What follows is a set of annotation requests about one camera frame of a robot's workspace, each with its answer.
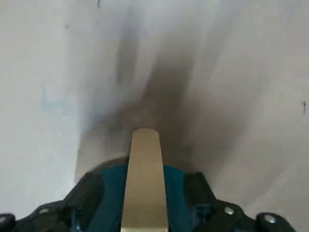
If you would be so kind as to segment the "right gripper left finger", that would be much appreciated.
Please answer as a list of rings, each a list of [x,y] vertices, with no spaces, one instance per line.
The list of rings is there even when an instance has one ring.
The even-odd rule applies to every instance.
[[[104,196],[101,175],[86,173],[60,201],[46,203],[17,220],[12,213],[1,213],[2,232],[85,232]]]

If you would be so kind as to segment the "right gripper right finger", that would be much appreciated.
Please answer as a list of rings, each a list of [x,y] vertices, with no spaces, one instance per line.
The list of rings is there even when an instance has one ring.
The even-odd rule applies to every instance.
[[[184,195],[192,213],[194,232],[295,231],[280,215],[262,212],[253,219],[239,205],[217,199],[201,172],[185,175]]]

